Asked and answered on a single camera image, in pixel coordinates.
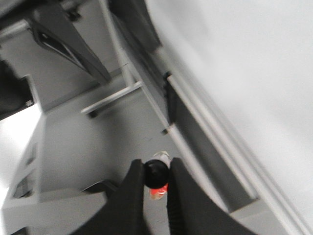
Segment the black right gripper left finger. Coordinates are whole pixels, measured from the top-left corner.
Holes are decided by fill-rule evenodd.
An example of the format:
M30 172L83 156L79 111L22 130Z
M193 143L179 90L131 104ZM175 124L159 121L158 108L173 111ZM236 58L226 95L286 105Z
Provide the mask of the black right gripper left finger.
M107 197L104 206L73 235L150 235L144 220L144 165L133 160L120 186L104 180L84 191L101 192Z

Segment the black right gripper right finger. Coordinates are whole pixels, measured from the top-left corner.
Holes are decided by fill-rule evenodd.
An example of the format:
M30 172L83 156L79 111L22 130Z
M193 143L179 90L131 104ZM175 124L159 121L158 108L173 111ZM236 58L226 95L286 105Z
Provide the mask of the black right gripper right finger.
M167 211L172 235L255 234L217 206L179 158L170 164Z

